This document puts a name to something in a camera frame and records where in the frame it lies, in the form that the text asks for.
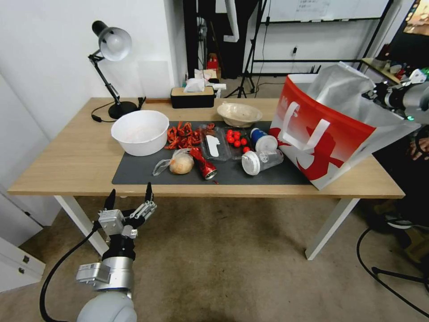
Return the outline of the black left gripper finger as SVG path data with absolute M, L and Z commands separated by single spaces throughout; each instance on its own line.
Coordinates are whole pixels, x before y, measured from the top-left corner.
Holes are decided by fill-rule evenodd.
M 149 182 L 146 188 L 145 200 L 133 213 L 130 215 L 130 220 L 133 224 L 144 224 L 157 208 L 154 202 L 154 194 L 152 185 Z
M 114 210 L 115 198 L 116 198 L 116 190 L 113 189 L 109 194 L 109 196 L 105 199 L 102 211 Z

